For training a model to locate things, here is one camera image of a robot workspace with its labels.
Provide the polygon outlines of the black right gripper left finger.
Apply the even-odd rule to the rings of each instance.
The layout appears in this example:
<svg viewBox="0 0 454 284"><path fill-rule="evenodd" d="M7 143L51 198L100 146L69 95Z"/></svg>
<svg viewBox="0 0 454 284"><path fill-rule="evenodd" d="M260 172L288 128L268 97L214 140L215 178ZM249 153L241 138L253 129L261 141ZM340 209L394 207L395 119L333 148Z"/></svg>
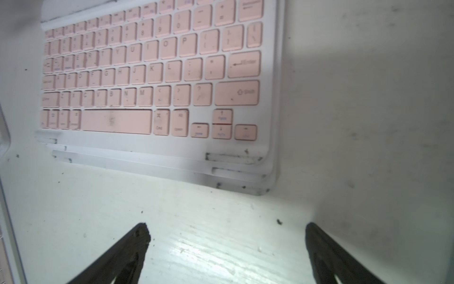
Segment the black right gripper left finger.
<svg viewBox="0 0 454 284"><path fill-rule="evenodd" d="M145 223L133 227L71 284L137 284L151 235Z"/></svg>

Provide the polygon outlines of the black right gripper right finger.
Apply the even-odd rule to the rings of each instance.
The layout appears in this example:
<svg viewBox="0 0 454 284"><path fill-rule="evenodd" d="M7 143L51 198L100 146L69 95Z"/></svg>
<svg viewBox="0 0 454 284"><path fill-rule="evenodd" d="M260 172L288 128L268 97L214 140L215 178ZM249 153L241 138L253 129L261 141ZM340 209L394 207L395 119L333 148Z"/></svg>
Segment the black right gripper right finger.
<svg viewBox="0 0 454 284"><path fill-rule="evenodd" d="M306 248L317 284L383 284L314 222L306 226Z"/></svg>

